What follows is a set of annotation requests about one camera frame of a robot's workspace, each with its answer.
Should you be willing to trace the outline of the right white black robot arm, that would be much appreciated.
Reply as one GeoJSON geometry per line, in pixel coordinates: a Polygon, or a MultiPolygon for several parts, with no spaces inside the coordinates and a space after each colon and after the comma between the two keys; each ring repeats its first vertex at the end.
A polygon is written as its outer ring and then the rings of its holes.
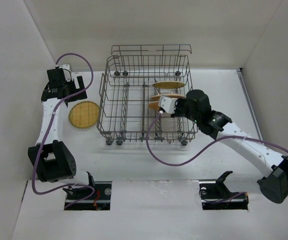
{"type": "Polygon", "coordinates": [[[263,175],[258,180],[261,193],[281,204],[288,197],[288,150],[274,143],[250,137],[228,116],[212,109],[209,97],[199,89],[185,97],[163,97],[160,103],[172,117],[184,117],[199,131],[221,142],[248,160],[263,175]]]}

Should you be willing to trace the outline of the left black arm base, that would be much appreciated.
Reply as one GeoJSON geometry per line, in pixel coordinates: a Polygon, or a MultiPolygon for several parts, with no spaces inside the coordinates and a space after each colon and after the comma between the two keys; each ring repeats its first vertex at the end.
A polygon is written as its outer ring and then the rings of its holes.
{"type": "Polygon", "coordinates": [[[68,187],[64,203],[65,211],[109,211],[111,205],[112,182],[97,181],[95,192],[86,187],[68,187]]]}

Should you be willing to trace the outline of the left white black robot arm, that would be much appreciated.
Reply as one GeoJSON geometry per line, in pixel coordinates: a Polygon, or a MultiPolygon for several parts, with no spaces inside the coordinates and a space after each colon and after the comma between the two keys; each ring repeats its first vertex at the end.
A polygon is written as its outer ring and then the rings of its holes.
{"type": "Polygon", "coordinates": [[[91,174],[77,168],[75,158],[63,142],[63,123],[69,102],[87,97],[83,78],[77,78],[77,88],[72,77],[66,76],[69,72],[58,66],[47,71],[48,83],[41,96],[43,116],[40,134],[36,144],[27,152],[33,165],[32,190],[37,195],[43,193],[36,189],[36,180],[62,182],[65,187],[94,189],[91,174]]]}

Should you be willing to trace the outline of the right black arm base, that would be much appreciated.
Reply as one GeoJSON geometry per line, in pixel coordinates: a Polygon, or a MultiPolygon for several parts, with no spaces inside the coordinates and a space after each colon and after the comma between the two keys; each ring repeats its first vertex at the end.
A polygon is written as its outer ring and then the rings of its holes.
{"type": "Polygon", "coordinates": [[[233,171],[226,171],[216,179],[199,181],[199,197],[203,210],[248,210],[247,192],[231,192],[225,185],[233,171]]]}

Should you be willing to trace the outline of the orange woven plate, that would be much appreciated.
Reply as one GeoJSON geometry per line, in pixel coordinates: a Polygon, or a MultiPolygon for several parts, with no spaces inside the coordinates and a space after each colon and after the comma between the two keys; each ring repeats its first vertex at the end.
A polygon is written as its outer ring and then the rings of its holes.
{"type": "Polygon", "coordinates": [[[154,95],[150,99],[153,101],[158,101],[160,99],[160,97],[170,97],[170,98],[177,98],[177,99],[184,98],[184,96],[181,94],[165,93],[165,94],[154,95]]]}
{"type": "Polygon", "coordinates": [[[159,107],[158,104],[159,104],[158,101],[150,102],[150,103],[148,104],[148,108],[159,111],[160,107],[159,107]]]}

